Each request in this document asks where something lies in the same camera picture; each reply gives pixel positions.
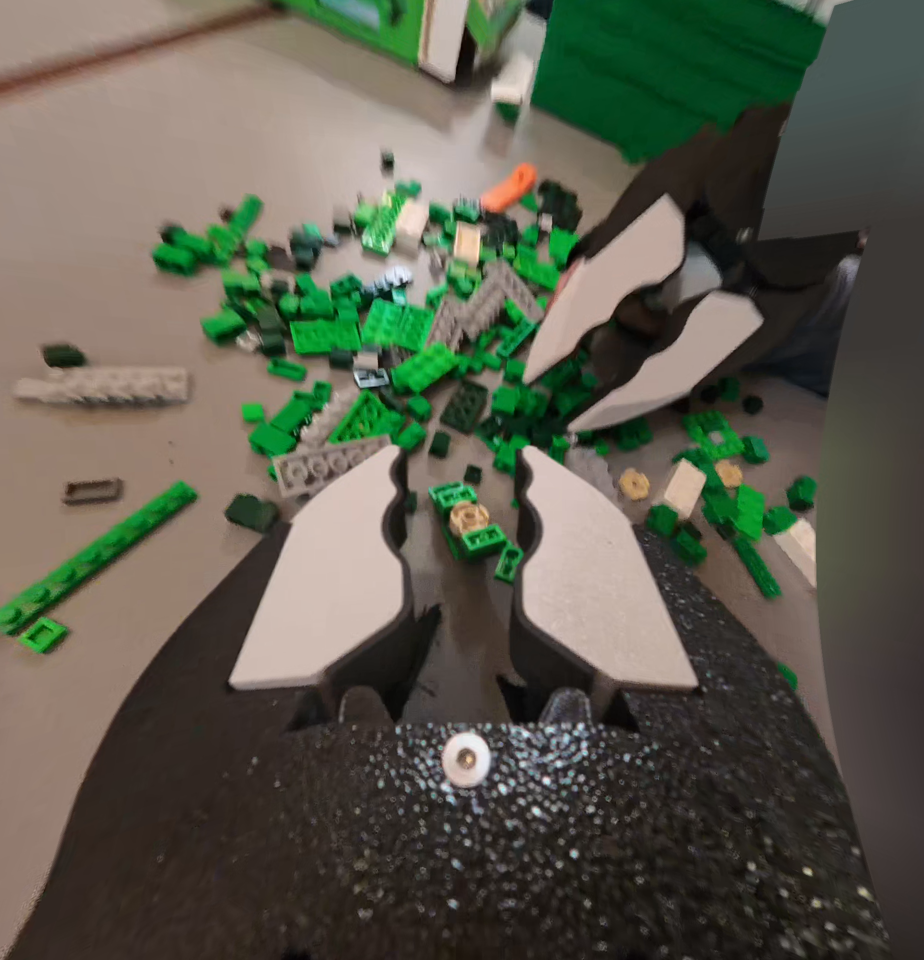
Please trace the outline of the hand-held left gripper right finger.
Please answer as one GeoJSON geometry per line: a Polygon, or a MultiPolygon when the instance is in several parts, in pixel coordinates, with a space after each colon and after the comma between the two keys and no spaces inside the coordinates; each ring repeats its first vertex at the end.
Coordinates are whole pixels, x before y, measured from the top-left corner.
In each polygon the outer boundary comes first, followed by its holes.
{"type": "Polygon", "coordinates": [[[596,486],[527,446],[516,457],[510,655],[532,687],[696,690],[632,523],[596,486]]]}

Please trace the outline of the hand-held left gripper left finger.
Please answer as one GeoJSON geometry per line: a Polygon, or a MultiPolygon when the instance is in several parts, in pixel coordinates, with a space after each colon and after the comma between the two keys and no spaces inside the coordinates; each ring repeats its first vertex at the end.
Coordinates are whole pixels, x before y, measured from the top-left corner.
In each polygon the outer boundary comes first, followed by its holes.
{"type": "Polygon", "coordinates": [[[406,539],[405,452],[384,445],[294,517],[228,676],[236,691],[341,678],[363,654],[396,668],[414,597],[406,539]]]}

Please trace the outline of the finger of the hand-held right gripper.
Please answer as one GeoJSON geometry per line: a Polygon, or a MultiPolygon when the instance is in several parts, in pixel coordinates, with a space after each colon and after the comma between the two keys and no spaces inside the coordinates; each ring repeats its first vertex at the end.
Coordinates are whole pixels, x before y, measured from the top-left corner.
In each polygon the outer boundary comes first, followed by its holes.
{"type": "Polygon", "coordinates": [[[685,398],[763,325],[747,295],[725,291],[681,304],[672,319],[683,322],[673,341],[577,414],[567,426],[570,433],[619,426],[685,398]]]}
{"type": "Polygon", "coordinates": [[[534,382],[561,364],[630,294],[665,282],[682,266],[684,250],[684,213],[663,195],[599,253],[571,269],[540,322],[524,381],[534,382]]]}

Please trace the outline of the pile of green toy bricks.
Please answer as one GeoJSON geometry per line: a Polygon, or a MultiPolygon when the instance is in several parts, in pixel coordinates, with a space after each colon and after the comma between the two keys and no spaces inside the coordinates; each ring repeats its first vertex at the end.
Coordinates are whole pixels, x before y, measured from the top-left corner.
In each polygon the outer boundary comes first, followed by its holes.
{"type": "MultiPolygon", "coordinates": [[[[217,313],[201,320],[202,329],[216,345],[238,344],[266,356],[274,376],[297,382],[305,378],[306,368],[286,358],[288,349],[300,357],[326,356],[330,366],[354,370],[356,380],[372,372],[368,361],[381,363],[391,354],[395,359],[390,367],[380,369],[379,376],[388,377],[389,388],[397,395],[421,397],[418,402],[408,400],[415,411],[411,416],[418,421],[429,416],[422,402],[425,392],[444,378],[459,378],[461,386],[442,420],[460,434],[478,434],[494,453],[494,468],[500,472],[514,476],[516,450],[528,445],[546,447],[564,462],[569,434],[583,446],[594,443],[599,455],[609,449],[608,442],[599,438],[608,431],[616,434],[620,450],[637,450],[650,442],[653,434],[645,415],[596,431],[573,434],[567,430],[595,395],[597,378],[594,369],[586,366],[588,354],[578,346],[538,380],[524,381],[528,354],[524,362],[518,355],[532,345],[540,322],[529,321],[510,301],[496,324],[476,342],[463,342],[456,351],[440,343],[423,346],[443,297],[452,293],[466,300],[492,261],[507,261],[532,293],[536,289],[554,292],[566,273],[567,259],[580,245],[578,235],[567,228],[579,220],[576,195],[558,183],[544,181],[538,191],[534,189],[518,203],[538,214],[534,224],[520,229],[507,211],[483,212],[479,200],[458,198],[452,207],[432,202],[426,208],[417,200],[419,192],[417,181],[400,182],[378,202],[360,200],[351,216],[344,211],[335,229],[360,237],[365,252],[386,257],[396,241],[415,237],[402,228],[412,226],[413,217],[420,214],[420,243],[436,255],[447,255],[447,280],[428,291],[422,306],[407,302],[402,291],[412,282],[412,274],[397,265],[370,284],[346,273],[327,290],[318,287],[309,268],[338,237],[323,236],[306,223],[292,234],[288,251],[252,239],[249,231],[263,209],[255,195],[246,195],[237,209],[224,211],[227,219],[204,235],[167,224],[153,249],[153,260],[163,273],[191,277],[204,267],[230,268],[232,259],[244,259],[245,270],[223,270],[226,298],[217,313]],[[466,377],[489,367],[504,369],[509,386],[495,390],[492,411],[481,421],[487,388],[466,377]]],[[[752,465],[768,461],[763,440],[740,437],[744,451],[733,458],[752,465]]],[[[780,585],[756,544],[763,535],[777,534],[793,523],[795,506],[813,506],[814,481],[797,479],[788,505],[768,509],[764,499],[744,483],[736,489],[725,488],[715,473],[715,462],[693,444],[673,463],[686,459],[707,474],[702,493],[706,521],[732,546],[762,596],[780,596],[780,585]]]]}

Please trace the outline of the grey desk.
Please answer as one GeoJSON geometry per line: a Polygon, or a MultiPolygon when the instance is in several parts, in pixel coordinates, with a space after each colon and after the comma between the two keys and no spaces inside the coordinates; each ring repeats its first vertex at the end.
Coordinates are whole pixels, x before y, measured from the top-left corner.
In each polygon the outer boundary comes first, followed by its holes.
{"type": "Polygon", "coordinates": [[[263,496],[241,404],[281,405],[286,381],[216,348],[215,271],[186,282],[151,260],[167,221],[199,231],[246,193],[266,238],[396,175],[446,202],[520,161],[578,192],[586,223],[633,177],[618,151],[529,110],[515,128],[487,90],[453,89],[303,19],[150,47],[0,95],[0,604],[175,481],[200,500],[56,617],[71,631],[39,655],[0,635],[0,958],[51,868],[74,799],[114,715],[170,636],[259,538],[224,518],[263,496]],[[43,378],[45,344],[85,367],[180,367],[190,400],[159,407],[13,398],[43,378]],[[113,503],[70,507],[65,484],[118,477],[113,503]]]}

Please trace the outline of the dark green sloped brick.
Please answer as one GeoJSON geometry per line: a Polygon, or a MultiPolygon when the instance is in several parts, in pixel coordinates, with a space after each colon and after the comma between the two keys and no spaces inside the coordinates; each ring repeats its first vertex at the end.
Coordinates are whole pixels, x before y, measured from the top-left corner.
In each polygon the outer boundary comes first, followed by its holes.
{"type": "Polygon", "coordinates": [[[226,521],[257,534],[268,534],[281,520],[279,506],[250,493],[237,493],[224,510],[226,521]]]}

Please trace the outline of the white studded brick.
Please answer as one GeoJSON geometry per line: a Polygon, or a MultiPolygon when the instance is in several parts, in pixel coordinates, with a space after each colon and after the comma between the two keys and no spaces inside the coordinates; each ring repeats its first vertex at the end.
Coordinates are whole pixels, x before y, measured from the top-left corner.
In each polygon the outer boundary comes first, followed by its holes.
{"type": "Polygon", "coordinates": [[[688,521],[707,482],[708,476],[702,469],[693,462],[679,459],[663,482],[656,504],[672,510],[680,521],[688,521]]]}
{"type": "Polygon", "coordinates": [[[798,517],[786,529],[771,535],[772,540],[789,558],[807,585],[815,591],[816,541],[815,530],[804,517],[798,517]]]}

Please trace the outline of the grey angled plate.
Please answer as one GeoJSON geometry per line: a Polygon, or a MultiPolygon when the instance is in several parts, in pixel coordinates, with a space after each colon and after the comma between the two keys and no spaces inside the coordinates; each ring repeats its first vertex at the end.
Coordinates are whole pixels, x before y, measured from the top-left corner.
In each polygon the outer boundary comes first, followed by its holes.
{"type": "Polygon", "coordinates": [[[477,289],[460,299],[447,293],[435,310],[425,348],[435,344],[455,352],[463,342],[474,343],[493,327],[511,302],[532,323],[539,323],[543,310],[528,285],[505,260],[488,264],[477,289]]]}

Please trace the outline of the large green box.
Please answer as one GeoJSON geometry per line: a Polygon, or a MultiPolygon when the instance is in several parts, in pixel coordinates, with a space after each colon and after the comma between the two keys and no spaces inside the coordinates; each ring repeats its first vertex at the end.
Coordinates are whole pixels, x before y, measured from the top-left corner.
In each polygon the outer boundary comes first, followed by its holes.
{"type": "Polygon", "coordinates": [[[791,102],[825,32],[788,2],[554,2],[532,106],[646,162],[791,102]]]}

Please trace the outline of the white small box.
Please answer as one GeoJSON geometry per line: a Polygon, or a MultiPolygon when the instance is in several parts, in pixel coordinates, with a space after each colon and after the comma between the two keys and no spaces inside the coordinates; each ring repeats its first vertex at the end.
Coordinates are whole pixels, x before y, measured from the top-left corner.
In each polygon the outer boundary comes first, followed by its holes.
{"type": "Polygon", "coordinates": [[[493,79],[490,90],[492,107],[505,123],[515,125],[531,101],[535,70],[532,58],[516,51],[493,79]]]}

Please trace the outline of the long green studded plate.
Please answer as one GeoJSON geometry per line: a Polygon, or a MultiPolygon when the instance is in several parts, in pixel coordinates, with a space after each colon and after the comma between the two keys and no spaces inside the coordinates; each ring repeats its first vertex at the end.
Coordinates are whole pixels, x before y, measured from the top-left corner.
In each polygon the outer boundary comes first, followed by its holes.
{"type": "Polygon", "coordinates": [[[9,637],[21,634],[83,584],[196,503],[199,497],[198,492],[185,482],[169,486],[47,576],[0,606],[0,632],[9,637]]]}

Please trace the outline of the long grey studded plate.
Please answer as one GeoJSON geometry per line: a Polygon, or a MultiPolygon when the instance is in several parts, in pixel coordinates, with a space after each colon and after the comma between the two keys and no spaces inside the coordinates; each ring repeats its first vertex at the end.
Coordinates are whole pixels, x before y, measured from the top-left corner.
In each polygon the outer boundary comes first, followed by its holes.
{"type": "Polygon", "coordinates": [[[46,405],[159,407],[188,402],[191,389],[191,374],[179,366],[73,366],[19,379],[12,396],[46,405]]]}

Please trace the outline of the green toy set box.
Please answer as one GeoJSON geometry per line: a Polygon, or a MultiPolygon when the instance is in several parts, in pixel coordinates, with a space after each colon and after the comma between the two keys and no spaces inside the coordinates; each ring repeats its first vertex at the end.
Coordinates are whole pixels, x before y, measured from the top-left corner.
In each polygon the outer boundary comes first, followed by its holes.
{"type": "Polygon", "coordinates": [[[280,1],[273,5],[452,86],[498,52],[526,2],[280,1]]]}

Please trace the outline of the small black frame piece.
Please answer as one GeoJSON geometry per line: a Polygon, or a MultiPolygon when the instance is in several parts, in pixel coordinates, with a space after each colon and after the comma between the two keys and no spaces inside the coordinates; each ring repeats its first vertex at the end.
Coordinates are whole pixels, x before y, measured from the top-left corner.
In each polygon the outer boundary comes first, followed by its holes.
{"type": "Polygon", "coordinates": [[[70,507],[108,504],[121,500],[124,490],[124,481],[118,477],[73,481],[65,484],[61,501],[70,507]]]}

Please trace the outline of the small green frame tile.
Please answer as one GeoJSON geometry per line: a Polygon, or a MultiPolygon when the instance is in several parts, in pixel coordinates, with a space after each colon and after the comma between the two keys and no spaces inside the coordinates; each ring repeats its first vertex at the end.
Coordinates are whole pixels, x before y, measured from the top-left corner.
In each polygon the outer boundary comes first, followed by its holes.
{"type": "Polygon", "coordinates": [[[65,641],[69,634],[68,627],[53,618],[42,616],[18,636],[18,641],[33,652],[46,655],[65,641]]]}

